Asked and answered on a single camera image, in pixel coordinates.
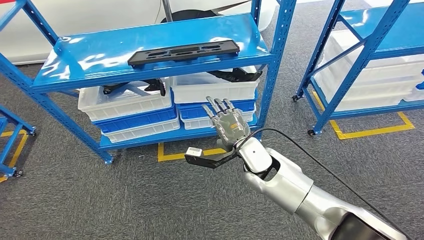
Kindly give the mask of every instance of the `black object in bin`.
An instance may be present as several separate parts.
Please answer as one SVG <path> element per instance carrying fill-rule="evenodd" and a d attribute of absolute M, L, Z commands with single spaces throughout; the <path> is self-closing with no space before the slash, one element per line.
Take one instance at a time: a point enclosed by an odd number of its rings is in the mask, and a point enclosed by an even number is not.
<path fill-rule="evenodd" d="M 196 43 L 137 51 L 129 58 L 128 65 L 136 68 L 150 63 L 190 60 L 221 54 L 237 55 L 239 52 L 240 48 L 233 40 Z"/>

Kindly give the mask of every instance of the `black bracket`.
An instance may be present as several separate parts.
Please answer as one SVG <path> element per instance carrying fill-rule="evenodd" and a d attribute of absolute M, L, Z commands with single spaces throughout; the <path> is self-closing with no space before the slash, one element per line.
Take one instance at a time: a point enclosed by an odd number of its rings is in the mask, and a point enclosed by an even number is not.
<path fill-rule="evenodd" d="M 184 61 L 221 54 L 238 55 L 239 52 L 240 47 L 233 40 L 204 42 L 137 51 L 129 58 L 128 65 L 137 68 L 150 63 Z"/>
<path fill-rule="evenodd" d="M 248 73 L 242 68 L 233 68 L 232 72 L 229 71 L 208 71 L 208 74 L 214 75 L 219 79 L 224 79 L 232 83 L 241 83 L 241 82 L 254 82 L 262 75 L 262 71 L 257 71 L 255 73 Z"/>
<path fill-rule="evenodd" d="M 210 157 L 184 154 L 187 163 L 210 169 L 216 169 L 217 167 L 227 163 L 228 161 L 234 159 L 237 156 L 237 152 L 234 148 L 232 151 L 229 151 L 227 153 L 212 155 Z"/>
<path fill-rule="evenodd" d="M 162 97 L 165 96 L 165 94 L 167 93 L 165 90 L 165 86 L 164 83 L 162 82 L 162 80 L 160 78 L 155 78 L 155 79 L 147 79 L 147 80 L 141 80 L 142 82 L 145 82 L 148 85 L 148 87 L 146 87 L 144 89 L 144 91 L 146 92 L 152 92 L 152 91 L 160 91 L 160 95 Z M 118 84 L 113 84 L 113 85 L 104 85 L 103 86 L 103 94 L 104 95 L 108 95 L 111 94 L 113 91 L 119 89 L 120 87 L 129 84 L 130 82 L 121 82 Z"/>

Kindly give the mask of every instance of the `yellow floor marking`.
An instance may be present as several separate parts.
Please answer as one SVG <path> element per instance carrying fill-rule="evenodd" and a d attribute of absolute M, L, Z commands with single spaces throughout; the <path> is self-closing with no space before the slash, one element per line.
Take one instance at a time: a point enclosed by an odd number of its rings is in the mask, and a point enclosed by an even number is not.
<path fill-rule="evenodd" d="M 215 154 L 224 154 L 226 151 L 222 148 L 214 148 L 214 149 L 208 149 L 203 151 L 203 155 L 215 155 Z M 184 152 L 183 153 L 174 153 L 169 155 L 164 155 L 164 143 L 160 142 L 157 146 L 157 161 L 158 162 L 164 162 L 164 161 L 171 161 L 171 160 L 180 160 L 184 159 Z"/>
<path fill-rule="evenodd" d="M 320 101 L 318 94 L 315 91 L 313 91 L 312 93 L 313 93 L 313 96 L 315 97 L 316 101 L 318 102 L 318 105 L 324 111 L 325 110 L 324 105 Z M 371 130 L 363 130 L 363 131 L 343 133 L 335 120 L 330 120 L 329 123 L 332 126 L 332 128 L 334 129 L 335 133 L 337 134 L 338 139 L 340 139 L 340 140 L 361 138 L 361 137 L 378 135 L 378 134 L 388 134 L 388 133 L 400 132 L 400 131 L 405 131 L 405 130 L 410 130 L 410 129 L 415 128 L 415 126 L 411 123 L 411 121 L 407 118 L 407 116 L 403 112 L 399 111 L 397 114 L 402 119 L 402 121 L 405 123 L 404 125 L 388 126 L 388 127 L 382 127 L 382 128 L 377 128 L 377 129 L 371 129 Z"/>
<path fill-rule="evenodd" d="M 12 159 L 10 160 L 8 167 L 9 168 L 13 168 L 16 164 L 16 162 L 18 161 L 19 156 L 22 153 L 22 149 L 24 149 L 25 143 L 27 142 L 28 139 L 28 134 L 25 134 L 27 131 L 25 130 L 21 130 L 19 131 L 19 134 L 23 134 L 22 139 L 19 142 L 19 145 L 16 148 L 16 151 L 14 152 Z M 5 135 L 1 135 L 1 137 L 8 137 L 11 136 L 13 133 L 13 131 L 8 131 L 8 132 L 4 132 L 3 134 Z M 6 176 L 2 176 L 0 177 L 0 183 L 6 181 L 8 178 Z"/>
<path fill-rule="evenodd" d="M 2 137 L 10 137 L 10 136 L 12 136 L 13 132 L 14 132 L 14 131 L 6 131 L 6 132 L 3 132 L 3 133 L 0 135 L 0 137 L 1 137 L 1 138 L 2 138 Z M 20 131 L 19 131 L 19 134 L 26 134 L 26 133 L 27 133 L 27 131 L 25 131 L 25 130 L 20 130 Z"/>

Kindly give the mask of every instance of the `white plastic bin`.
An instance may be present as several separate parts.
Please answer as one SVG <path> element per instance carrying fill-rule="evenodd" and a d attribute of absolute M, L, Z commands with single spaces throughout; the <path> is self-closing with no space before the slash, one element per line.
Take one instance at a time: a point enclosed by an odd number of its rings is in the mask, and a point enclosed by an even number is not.
<path fill-rule="evenodd" d="M 380 96 L 373 98 L 356 98 L 349 100 L 342 100 L 340 104 L 335 109 L 338 111 L 347 111 L 347 110 L 357 110 L 357 109 L 369 109 L 369 108 L 379 108 L 387 106 L 398 105 L 404 94 L 399 95 L 389 95 L 389 96 Z"/>
<path fill-rule="evenodd" d="M 255 73 L 255 66 L 243 67 L 248 73 Z M 229 82 L 207 72 L 172 77 L 171 88 L 176 104 L 203 103 L 206 96 L 218 99 L 247 100 L 255 98 L 259 79 L 249 82 Z"/>
<path fill-rule="evenodd" d="M 139 127 L 127 128 L 120 131 L 101 133 L 110 139 L 110 142 L 117 143 L 131 139 L 137 139 L 154 134 L 161 134 L 180 129 L 180 119 L 177 117 L 172 120 L 157 122 Z"/>
<path fill-rule="evenodd" d="M 241 115 L 243 116 L 243 119 L 246 122 L 251 122 L 251 121 L 253 121 L 253 114 L 255 114 L 255 111 L 256 111 L 256 106 L 255 106 L 254 111 L 242 112 Z M 181 118 L 181 121 L 184 123 L 184 128 L 186 130 L 211 128 L 212 127 L 212 121 L 208 116 L 207 117 L 189 118 L 189 119 L 182 119 Z"/>
<path fill-rule="evenodd" d="M 333 99 L 339 89 L 341 81 L 337 79 L 328 67 L 317 72 L 314 76 L 316 83 L 321 88 L 327 102 Z M 424 76 L 406 76 L 373 81 L 370 84 L 357 84 L 355 81 L 343 98 L 345 100 L 379 98 L 391 96 L 407 96 L 414 86 L 424 81 Z"/>
<path fill-rule="evenodd" d="M 411 93 L 408 96 L 405 96 L 403 100 L 407 102 L 424 100 L 424 89 L 414 87 Z"/>
<path fill-rule="evenodd" d="M 325 58 L 333 59 L 358 42 L 358 39 L 349 30 L 333 31 L 323 50 Z M 337 79 L 343 80 L 346 77 L 362 48 L 363 46 L 359 47 L 329 66 Z M 421 73 L 423 66 L 424 54 L 371 60 L 355 82 L 368 84 L 387 78 L 416 76 Z"/>
<path fill-rule="evenodd" d="M 102 86 L 81 88 L 78 109 L 94 122 L 169 108 L 172 105 L 169 78 L 163 82 L 165 96 L 160 91 L 144 91 L 149 84 L 143 81 L 130 82 L 108 95 L 103 94 Z"/>

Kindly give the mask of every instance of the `robot finger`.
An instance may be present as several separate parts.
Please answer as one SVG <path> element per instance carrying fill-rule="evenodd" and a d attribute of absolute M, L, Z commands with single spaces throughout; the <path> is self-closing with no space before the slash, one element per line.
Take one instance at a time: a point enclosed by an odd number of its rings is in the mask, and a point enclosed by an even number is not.
<path fill-rule="evenodd" d="M 225 104 L 218 98 L 215 98 L 215 103 L 218 104 L 219 108 L 225 112 L 227 110 L 227 106 L 225 106 Z"/>
<path fill-rule="evenodd" d="M 210 103 L 210 105 L 212 105 L 213 110 L 215 111 L 215 113 L 219 113 L 221 112 L 220 108 L 218 107 L 218 105 L 214 102 L 214 100 L 212 99 L 212 97 L 207 96 L 206 100 Z"/>
<path fill-rule="evenodd" d="M 230 110 L 235 109 L 234 105 L 230 102 L 230 100 L 228 100 L 227 98 L 224 98 L 223 101 L 226 103 L 226 105 L 228 106 Z"/>
<path fill-rule="evenodd" d="M 201 106 L 206 111 L 206 114 L 209 116 L 209 118 L 215 117 L 215 115 L 212 112 L 212 110 L 206 104 L 202 104 Z"/>

